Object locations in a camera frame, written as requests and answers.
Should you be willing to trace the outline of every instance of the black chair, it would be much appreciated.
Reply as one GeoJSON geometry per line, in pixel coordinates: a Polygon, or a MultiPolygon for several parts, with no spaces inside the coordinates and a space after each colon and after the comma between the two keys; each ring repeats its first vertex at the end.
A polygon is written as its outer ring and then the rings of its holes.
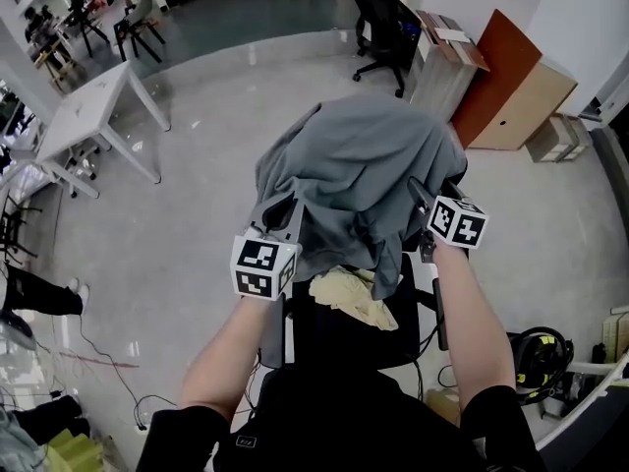
{"type": "Polygon", "coordinates": [[[421,21],[399,0],[356,0],[356,4],[361,11],[356,29],[358,54],[369,52],[375,62],[357,70],[353,79],[358,82],[361,74],[388,67],[399,85],[395,95],[401,98],[405,87],[401,69],[408,68],[413,60],[421,21]],[[364,37],[366,23],[371,27],[371,37],[364,37]],[[415,32],[408,33],[408,25],[415,32]]]}
{"type": "Polygon", "coordinates": [[[114,25],[114,33],[116,34],[116,40],[118,41],[118,48],[120,49],[120,57],[123,61],[127,61],[127,56],[125,55],[125,49],[123,47],[123,43],[127,36],[131,37],[131,44],[134,48],[134,54],[136,57],[140,57],[138,54],[138,47],[136,46],[136,41],[146,50],[148,54],[157,62],[161,63],[161,59],[155,51],[153,51],[148,44],[140,37],[139,31],[142,28],[148,28],[148,30],[159,40],[160,43],[164,44],[166,41],[161,37],[161,35],[157,32],[152,22],[147,19],[148,15],[152,11],[153,8],[153,0],[140,0],[137,6],[128,7],[125,10],[125,14],[127,17],[119,23],[114,25]]]}
{"type": "Polygon", "coordinates": [[[85,0],[70,0],[70,11],[73,13],[70,24],[79,23],[81,34],[83,35],[83,40],[86,43],[87,54],[89,54],[90,58],[93,58],[93,54],[91,53],[91,45],[89,44],[89,39],[87,38],[86,28],[92,30],[105,42],[110,42],[109,38],[107,38],[107,35],[105,35],[105,33],[103,33],[100,29],[92,24],[92,21],[88,17],[88,11],[84,9],[84,2],[85,0]]]}
{"type": "Polygon", "coordinates": [[[20,207],[10,195],[7,195],[7,199],[2,207],[2,216],[0,216],[0,251],[4,252],[4,261],[8,262],[8,257],[13,259],[17,264],[20,264],[13,254],[16,254],[18,250],[22,250],[24,253],[30,255],[33,258],[37,258],[37,254],[27,249],[19,241],[20,227],[26,224],[22,220],[22,213],[24,211],[38,211],[39,208],[22,208],[20,207]],[[7,203],[11,202],[14,207],[14,211],[9,213],[7,211],[7,203]]]}

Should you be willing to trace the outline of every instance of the stack of boards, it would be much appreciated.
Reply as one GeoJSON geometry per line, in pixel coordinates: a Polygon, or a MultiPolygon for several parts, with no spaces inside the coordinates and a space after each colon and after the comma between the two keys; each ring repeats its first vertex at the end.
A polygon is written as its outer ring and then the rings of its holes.
{"type": "Polygon", "coordinates": [[[629,313],[611,315],[602,323],[605,363],[617,362],[629,347],[629,313]]]}
{"type": "Polygon", "coordinates": [[[592,146],[592,139],[578,117],[552,115],[526,146],[534,162],[572,161],[592,146]]]}
{"type": "Polygon", "coordinates": [[[454,20],[424,11],[417,14],[422,21],[422,33],[404,98],[416,108],[449,122],[477,70],[488,71],[489,67],[454,20]],[[440,38],[439,31],[444,30],[461,38],[440,38]]]}

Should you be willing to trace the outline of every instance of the chair backrest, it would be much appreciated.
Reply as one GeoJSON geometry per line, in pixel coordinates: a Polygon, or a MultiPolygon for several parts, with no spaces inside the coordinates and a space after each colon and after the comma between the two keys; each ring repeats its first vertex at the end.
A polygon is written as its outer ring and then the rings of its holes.
{"type": "Polygon", "coordinates": [[[153,0],[140,0],[136,8],[129,13],[127,21],[130,25],[137,25],[140,21],[146,19],[146,16],[153,10],[153,0]]]}
{"type": "Polygon", "coordinates": [[[371,43],[378,48],[391,49],[399,45],[402,32],[399,25],[399,0],[356,0],[361,16],[372,26],[371,43]]]}

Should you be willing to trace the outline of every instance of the white chair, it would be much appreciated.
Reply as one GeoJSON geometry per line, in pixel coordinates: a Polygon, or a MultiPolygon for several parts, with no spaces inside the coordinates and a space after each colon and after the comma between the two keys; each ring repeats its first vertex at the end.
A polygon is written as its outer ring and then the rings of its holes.
{"type": "Polygon", "coordinates": [[[138,54],[138,46],[136,45],[136,41],[146,50],[148,54],[152,56],[152,58],[157,62],[161,63],[161,59],[155,51],[153,51],[146,42],[140,37],[139,31],[142,28],[148,28],[149,31],[155,35],[155,38],[159,40],[160,43],[164,44],[166,41],[161,37],[161,35],[157,32],[155,27],[153,26],[153,22],[148,19],[148,15],[153,9],[153,0],[140,0],[140,3],[133,7],[128,7],[125,9],[127,13],[127,17],[119,23],[114,25],[114,34],[116,35],[116,40],[118,42],[118,48],[120,49],[120,57],[122,61],[127,61],[127,56],[125,55],[125,48],[123,44],[127,36],[131,37],[131,44],[134,48],[134,54],[136,57],[140,57],[138,54]]]}

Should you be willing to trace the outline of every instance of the black office chair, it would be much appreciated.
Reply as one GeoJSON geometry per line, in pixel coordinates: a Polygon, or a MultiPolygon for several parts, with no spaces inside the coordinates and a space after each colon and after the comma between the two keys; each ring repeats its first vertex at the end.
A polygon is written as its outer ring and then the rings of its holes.
{"type": "Polygon", "coordinates": [[[356,0],[361,18],[357,23],[356,35],[359,56],[369,52],[375,59],[370,65],[356,71],[353,79],[358,82],[361,74],[388,67],[393,70],[399,89],[395,95],[404,95],[402,68],[409,68],[421,30],[420,19],[399,0],[356,0]],[[366,23],[371,26],[371,38],[365,38],[366,23]],[[408,25],[414,32],[408,33],[408,25]]]}

